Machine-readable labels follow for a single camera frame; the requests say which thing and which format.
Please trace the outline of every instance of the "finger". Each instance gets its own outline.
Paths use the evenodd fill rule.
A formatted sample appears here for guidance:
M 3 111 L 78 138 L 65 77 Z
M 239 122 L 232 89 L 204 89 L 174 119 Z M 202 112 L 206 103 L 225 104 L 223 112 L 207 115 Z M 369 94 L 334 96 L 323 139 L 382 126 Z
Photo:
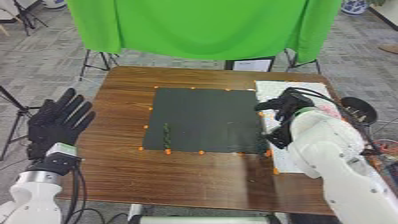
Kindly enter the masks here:
M 78 106 L 80 106 L 81 103 L 83 103 L 83 96 L 78 95 L 78 96 L 74 97 L 71 103 L 67 104 L 64 110 L 60 111 L 62 114 L 60 114 L 58 119 L 56 119 L 56 121 L 55 121 L 56 124 L 64 124 L 65 119 L 67 119 L 67 117 L 71 116 L 72 111 L 76 110 L 76 108 L 78 108 Z
M 94 118 L 96 118 L 96 112 L 90 111 L 90 113 L 87 114 L 83 120 L 80 121 L 80 123 L 78 123 L 78 125 L 76 125 L 76 127 L 74 127 L 74 131 L 76 131 L 78 133 L 83 132 L 85 128 L 87 128 L 88 125 L 90 125 L 90 121 L 94 120 Z
M 64 92 L 64 95 L 58 98 L 58 101 L 56 101 L 58 111 L 55 111 L 55 113 L 62 112 L 62 109 L 65 108 L 65 105 L 71 102 L 71 99 L 74 96 L 76 96 L 76 90 L 72 88 L 69 88 Z
M 32 116 L 28 120 L 28 125 L 42 125 L 46 123 L 46 119 L 48 117 L 51 117 L 51 113 L 53 113 L 53 106 L 55 106 L 53 100 L 46 99 L 39 112 L 35 113 L 35 115 Z
M 78 111 L 74 112 L 71 118 L 67 119 L 65 121 L 65 126 L 67 127 L 74 127 L 83 115 L 87 114 L 88 110 L 90 110 L 90 107 L 92 107 L 92 103 L 90 102 L 85 102 L 83 103 L 83 106 L 78 108 Z

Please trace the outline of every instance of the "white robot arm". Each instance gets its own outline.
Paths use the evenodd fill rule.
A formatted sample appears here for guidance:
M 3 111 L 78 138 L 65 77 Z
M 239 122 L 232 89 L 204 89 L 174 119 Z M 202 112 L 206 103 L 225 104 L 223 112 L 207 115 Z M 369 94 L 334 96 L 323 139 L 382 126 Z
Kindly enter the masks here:
M 364 141 L 351 125 L 319 110 L 291 122 L 287 151 L 311 178 L 323 179 L 325 201 L 342 224 L 398 223 L 398 200 L 360 152 Z
M 60 224 L 62 214 L 55 204 L 62 190 L 60 176 L 69 173 L 78 160 L 74 147 L 56 143 L 40 164 L 19 174 L 8 190 L 14 201 L 0 206 L 0 223 Z

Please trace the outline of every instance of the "black cable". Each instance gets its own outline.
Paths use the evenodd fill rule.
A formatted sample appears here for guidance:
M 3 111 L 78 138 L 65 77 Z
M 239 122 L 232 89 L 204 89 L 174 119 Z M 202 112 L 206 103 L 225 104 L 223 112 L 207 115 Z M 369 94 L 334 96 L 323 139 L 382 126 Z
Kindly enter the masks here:
M 78 189 L 80 189 L 80 185 L 78 185 L 78 169 L 76 169 L 76 167 L 74 167 L 74 169 L 72 169 L 71 204 L 69 204 L 69 210 L 67 210 L 67 215 L 65 215 L 65 221 L 64 221 L 64 224 L 69 223 L 71 216 L 72 216 L 72 212 L 74 212 L 74 209 L 76 209 L 76 203 L 78 203 Z
M 81 219 L 81 215 L 83 215 L 83 211 L 85 211 L 85 202 L 87 202 L 87 186 L 85 186 L 85 179 L 83 179 L 83 174 L 81 174 L 81 170 L 80 170 L 80 163 L 76 166 L 76 171 L 78 171 L 78 177 L 80 177 L 81 186 L 83 186 L 83 202 L 81 202 L 78 217 L 76 217 L 72 224 L 76 224 Z
M 335 105 L 335 107 L 339 108 L 339 111 L 344 113 L 346 118 L 350 119 L 350 124 L 353 125 L 355 129 L 358 130 L 358 132 L 360 132 L 360 134 L 362 134 L 362 136 L 364 136 L 364 138 L 366 138 L 366 141 L 367 141 L 367 143 L 369 143 L 369 145 L 371 145 L 374 154 L 380 155 L 382 152 L 380 152 L 380 149 L 378 149 L 378 147 L 376 147 L 376 145 L 374 145 L 374 142 L 373 142 L 373 140 L 371 140 L 369 134 L 367 134 L 367 132 L 366 132 L 366 127 L 364 127 L 362 123 L 357 121 L 353 115 L 350 114 L 350 112 L 346 111 L 346 109 L 344 109 L 344 107 L 339 105 L 339 103 L 337 103 L 337 102 L 335 102 L 335 101 L 334 101 L 334 100 L 332 100 L 332 99 L 330 99 L 319 92 L 316 92 L 314 90 L 311 90 L 311 89 L 307 89 L 307 88 L 302 88 L 302 87 L 289 87 L 289 88 L 295 90 L 295 92 L 296 92 L 298 94 L 307 95 L 307 96 L 312 96 L 312 97 L 318 97 L 319 99 L 326 100 L 326 101 Z
M 108 220 L 106 224 L 110 224 L 110 223 L 115 221 L 115 219 L 117 219 L 122 215 L 127 217 L 127 214 L 126 214 L 126 213 L 119 213 L 119 214 L 112 217 L 112 219 Z
M 376 129 L 376 131 L 373 132 L 373 134 L 382 131 L 382 129 L 392 124 L 392 122 L 398 120 L 398 118 L 394 118 L 385 124 L 383 126 Z
M 5 170 L 10 166 L 14 166 L 17 163 L 21 163 L 23 161 L 26 161 L 28 159 L 24 158 L 23 160 L 16 161 L 14 163 L 10 163 L 5 167 L 0 168 L 0 171 Z
M 94 208 L 83 208 L 83 209 L 78 209 L 78 210 L 72 212 L 71 216 L 72 216 L 78 212 L 81 212 L 81 210 L 83 210 L 83 211 L 92 211 L 92 212 L 96 212 L 96 214 L 97 214 L 97 216 L 99 216 L 99 218 L 101 218 L 101 224 L 106 224 L 106 222 L 104 222 L 104 218 L 103 218 L 103 214 L 101 214 L 101 212 L 99 212 Z

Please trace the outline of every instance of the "black glove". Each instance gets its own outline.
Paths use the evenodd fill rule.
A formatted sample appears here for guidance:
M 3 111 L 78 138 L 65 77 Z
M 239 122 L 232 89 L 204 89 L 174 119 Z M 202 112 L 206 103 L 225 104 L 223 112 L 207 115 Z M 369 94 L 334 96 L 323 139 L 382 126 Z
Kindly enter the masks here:
M 287 88 L 275 99 L 255 105 L 254 110 L 275 110 L 275 120 L 284 123 L 303 107 L 314 107 L 312 100 L 302 96 L 293 88 Z
M 39 112 L 28 120 L 30 160 L 44 158 L 56 142 L 74 145 L 78 135 L 96 117 L 96 113 L 88 112 L 90 107 L 92 104 L 83 102 L 83 96 L 76 96 L 74 89 L 67 89 L 56 102 L 44 101 Z
M 280 126 L 275 128 L 271 133 L 264 135 L 264 138 L 280 149 L 284 149 L 291 143 L 291 117 L 303 107 L 314 107 L 314 103 L 293 88 L 287 88 L 280 96 L 275 99 L 270 99 L 266 102 L 259 103 L 254 107 L 255 111 L 277 111 L 275 120 L 280 121 Z

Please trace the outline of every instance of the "stand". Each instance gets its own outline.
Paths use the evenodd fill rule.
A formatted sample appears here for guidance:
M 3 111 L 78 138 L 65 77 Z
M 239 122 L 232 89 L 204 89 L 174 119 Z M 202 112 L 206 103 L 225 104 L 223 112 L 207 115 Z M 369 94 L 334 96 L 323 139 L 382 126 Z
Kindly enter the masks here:
M 19 19 L 21 19 L 21 23 L 23 23 L 23 28 L 24 28 L 26 36 L 30 36 L 28 29 L 35 29 L 35 26 L 33 26 L 33 22 L 30 21 L 28 15 L 32 16 L 33 21 L 37 21 L 44 25 L 44 27 L 48 27 L 48 25 L 39 20 L 39 18 L 35 17 L 35 15 L 26 11 L 26 9 L 23 8 L 19 2 L 16 0 L 12 0 L 12 1 L 14 1 L 14 6 L 16 6 L 16 9 L 17 9 L 17 13 L 19 13 Z
M 99 70 L 103 70 L 103 71 L 108 71 L 108 70 L 110 70 L 110 65 L 108 65 L 110 63 L 108 63 L 108 61 L 112 61 L 113 64 L 119 66 L 112 54 L 108 53 L 108 61 L 106 61 L 104 53 L 103 53 L 103 52 L 99 52 L 99 55 L 101 55 L 101 59 L 103 59 L 104 68 L 99 68 L 99 67 L 96 67 L 94 65 L 87 65 L 87 61 L 88 61 L 88 57 L 90 57 L 90 50 L 87 49 L 87 52 L 85 52 L 85 58 L 83 58 L 83 67 L 81 67 L 81 72 L 80 72 L 80 79 L 78 79 L 78 81 L 81 81 L 81 78 L 83 78 L 85 68 L 96 68 L 96 69 L 99 69 Z
M 289 52 L 287 52 L 286 49 L 284 49 L 284 54 L 286 54 L 287 62 L 289 62 L 289 66 L 287 66 L 286 72 L 289 72 L 289 70 L 291 70 L 293 68 L 298 68 L 302 65 L 305 65 L 305 64 L 309 64 L 309 63 L 314 63 L 316 71 L 318 71 L 318 74 L 321 75 L 318 59 L 314 59 L 311 62 L 307 62 L 307 63 L 303 63 L 303 64 L 296 64 L 296 55 L 295 55 L 293 60 L 291 60 Z
M 10 143 L 19 141 L 23 138 L 26 138 L 26 135 L 14 138 L 16 127 L 17 127 L 17 124 L 19 124 L 21 117 L 23 116 L 32 117 L 30 110 L 39 109 L 39 107 L 24 107 L 1 86 L 0 86 L 0 93 L 3 95 L 3 99 L 10 102 L 10 104 L 17 108 L 14 124 L 12 124 L 10 132 L 8 132 L 8 138 L 7 138 L 7 141 L 5 141 L 1 155 L 0 155 L 0 161 L 3 161 L 3 156 L 5 156 L 7 150 L 8 150 Z

